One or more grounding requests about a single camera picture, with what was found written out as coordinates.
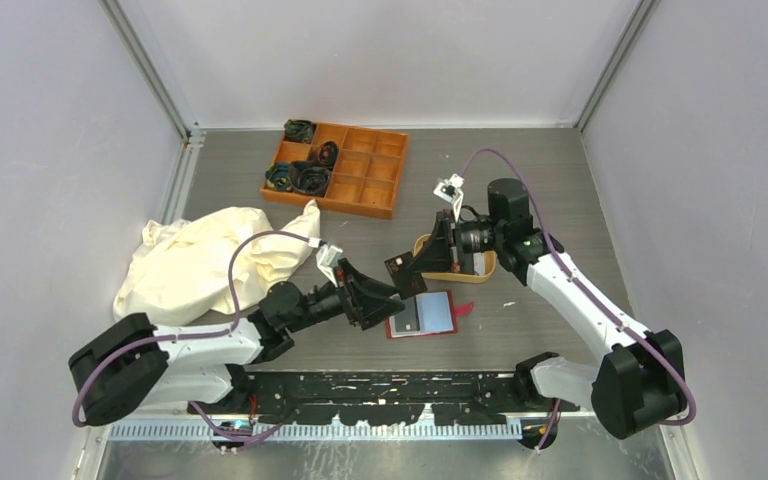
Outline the tan oval tray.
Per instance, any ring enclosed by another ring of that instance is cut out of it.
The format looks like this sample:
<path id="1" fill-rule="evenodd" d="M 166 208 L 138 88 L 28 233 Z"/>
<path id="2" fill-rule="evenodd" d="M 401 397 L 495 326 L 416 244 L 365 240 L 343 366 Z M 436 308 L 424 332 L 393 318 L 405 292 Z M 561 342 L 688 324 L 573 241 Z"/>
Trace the tan oval tray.
<path id="1" fill-rule="evenodd" d="M 452 233 L 443 230 L 435 236 L 436 240 L 448 240 L 454 245 Z M 412 253 L 418 257 L 419 253 L 425 247 L 426 243 L 431 241 L 431 234 L 426 234 L 418 238 L 413 246 Z M 423 278 L 426 280 L 436 280 L 443 282 L 480 284 L 486 282 L 494 273 L 497 265 L 497 257 L 494 251 L 467 254 L 463 261 L 459 260 L 460 270 L 457 272 L 426 272 Z"/>

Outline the red card holder wallet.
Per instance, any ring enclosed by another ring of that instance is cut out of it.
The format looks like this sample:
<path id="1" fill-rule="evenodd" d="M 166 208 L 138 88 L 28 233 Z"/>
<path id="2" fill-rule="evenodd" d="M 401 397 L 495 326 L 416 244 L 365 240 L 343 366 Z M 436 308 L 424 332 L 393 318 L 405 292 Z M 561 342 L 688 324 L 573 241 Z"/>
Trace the red card holder wallet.
<path id="1" fill-rule="evenodd" d="M 469 315 L 475 306 L 474 302 L 457 304 L 450 290 L 426 292 L 417 295 L 416 305 L 421 329 L 417 334 L 395 336 L 390 333 L 390 318 L 385 322 L 386 337 L 391 340 L 456 334 L 458 319 Z"/>

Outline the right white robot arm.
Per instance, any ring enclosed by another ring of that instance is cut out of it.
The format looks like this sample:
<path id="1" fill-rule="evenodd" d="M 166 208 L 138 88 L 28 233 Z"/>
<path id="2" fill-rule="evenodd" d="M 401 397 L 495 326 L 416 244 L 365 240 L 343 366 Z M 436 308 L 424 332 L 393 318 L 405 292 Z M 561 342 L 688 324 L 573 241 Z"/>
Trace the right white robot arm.
<path id="1" fill-rule="evenodd" d="M 458 175 L 438 183 L 434 194 L 450 208 L 437 213 L 418 252 L 386 261 L 401 297 L 425 292 L 425 275 L 454 272 L 469 255 L 491 251 L 504 270 L 561 315 L 599 362 L 590 367 L 545 352 L 519 363 L 513 389 L 522 407 L 537 411 L 550 402 L 555 423 L 561 402 L 568 402 L 592 411 L 618 439 L 656 424 L 694 420 L 697 405 L 685 379 L 679 339 L 636 321 L 593 285 L 543 228 L 521 180 L 491 181 L 487 214 L 471 220 L 461 216 L 462 184 Z"/>

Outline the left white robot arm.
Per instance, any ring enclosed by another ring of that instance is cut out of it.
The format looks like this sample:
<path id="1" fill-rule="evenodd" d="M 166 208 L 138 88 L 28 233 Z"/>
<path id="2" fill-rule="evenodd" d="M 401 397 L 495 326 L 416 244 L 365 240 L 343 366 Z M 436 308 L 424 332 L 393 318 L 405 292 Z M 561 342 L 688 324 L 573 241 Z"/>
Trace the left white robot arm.
<path id="1" fill-rule="evenodd" d="M 223 326 L 162 326 L 146 313 L 117 321 L 68 360 L 77 390 L 73 424 L 104 426 L 140 407 L 175 402 L 240 412 L 252 397 L 245 366 L 283 355 L 294 345 L 293 333 L 338 316 L 367 330 L 405 308 L 393 286 L 346 259 L 333 274 L 308 293 L 278 282 L 255 310 Z"/>

